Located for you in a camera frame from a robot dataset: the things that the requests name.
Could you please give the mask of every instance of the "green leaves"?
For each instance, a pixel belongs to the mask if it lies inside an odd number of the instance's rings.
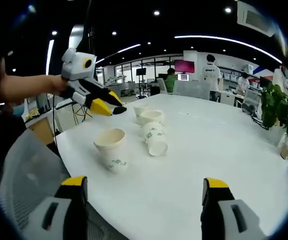
[[[286,128],[288,135],[288,96],[279,85],[270,83],[262,93],[262,110],[265,127],[271,128],[279,120],[280,126]]]

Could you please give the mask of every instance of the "person in white shirt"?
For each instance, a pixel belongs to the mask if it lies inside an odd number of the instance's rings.
[[[215,57],[207,55],[207,65],[203,68],[204,80],[210,84],[210,101],[217,101],[218,97],[218,84],[222,78],[219,68],[214,65]]]
[[[284,63],[275,69],[273,84],[279,85],[281,90],[288,95],[288,68]]]
[[[249,88],[249,80],[248,80],[248,74],[243,72],[242,76],[238,78],[238,86],[237,86],[237,93],[240,95],[244,95],[245,91]]]

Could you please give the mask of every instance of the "pink screen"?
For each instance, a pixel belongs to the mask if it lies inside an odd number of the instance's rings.
[[[185,72],[185,73],[194,73],[195,64],[193,61],[184,61],[184,60],[175,60],[175,71],[176,72]]]

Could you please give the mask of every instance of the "ceiling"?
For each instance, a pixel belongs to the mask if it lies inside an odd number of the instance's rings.
[[[16,74],[19,75],[45,73],[48,43],[54,39],[53,72],[50,73],[60,72],[60,59],[68,47],[70,31],[75,24],[85,22],[88,0],[19,2],[19,10],[14,11],[15,15],[25,12],[29,5],[34,6],[34,11],[27,14],[29,16],[23,21],[24,24],[8,38],[7,51],[13,50],[14,54],[6,58],[7,71],[16,68]],[[256,0],[244,2],[258,7],[262,13],[275,19],[288,41],[288,14],[285,14],[288,13],[288,4],[279,6],[272,4],[272,1]],[[225,13],[226,7],[231,7],[231,14]],[[159,16],[154,16],[155,10],[160,11]],[[101,67],[165,53],[180,54],[191,47],[199,52],[226,54],[249,60],[270,70],[279,65],[267,55],[240,44],[215,39],[175,39],[174,36],[178,35],[230,38],[254,45],[283,59],[281,47],[275,37],[267,37],[237,24],[235,0],[181,0],[174,3],[166,0],[92,0],[86,22],[94,34],[91,48],[98,60],[121,49],[141,44],[108,57],[98,64]],[[54,30],[57,31],[56,36],[51,35]],[[117,32],[116,36],[112,35],[113,31]]]

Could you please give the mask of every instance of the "white paper cup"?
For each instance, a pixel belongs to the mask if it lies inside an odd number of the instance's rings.
[[[165,116],[162,111],[159,110],[147,110],[140,115],[140,119],[143,125],[150,122],[164,123]]]
[[[103,158],[104,166],[113,173],[122,173],[128,167],[126,132],[114,128],[102,131],[94,142]]]
[[[150,155],[160,156],[167,151],[168,145],[164,133],[164,126],[152,121],[144,125],[143,132]]]
[[[139,125],[142,124],[141,119],[140,119],[140,115],[142,114],[142,112],[147,111],[148,107],[149,107],[149,105],[147,103],[140,103],[134,107],[137,124],[139,124]]]

